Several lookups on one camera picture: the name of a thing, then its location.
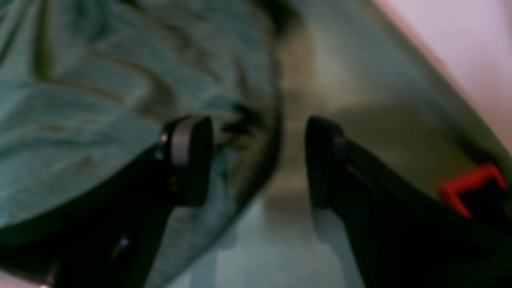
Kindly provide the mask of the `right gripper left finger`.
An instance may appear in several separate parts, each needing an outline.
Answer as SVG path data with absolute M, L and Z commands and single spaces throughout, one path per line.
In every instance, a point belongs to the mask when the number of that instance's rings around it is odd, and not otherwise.
M 210 116 L 178 118 L 84 195 L 2 228 L 2 288 L 142 288 L 172 212 L 206 202 L 212 146 Z

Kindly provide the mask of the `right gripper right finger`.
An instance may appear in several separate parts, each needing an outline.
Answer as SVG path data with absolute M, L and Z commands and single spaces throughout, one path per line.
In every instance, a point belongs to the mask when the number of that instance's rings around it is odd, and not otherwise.
M 368 288 L 510 288 L 511 232 L 424 195 L 325 117 L 307 121 L 310 200 L 343 223 Z

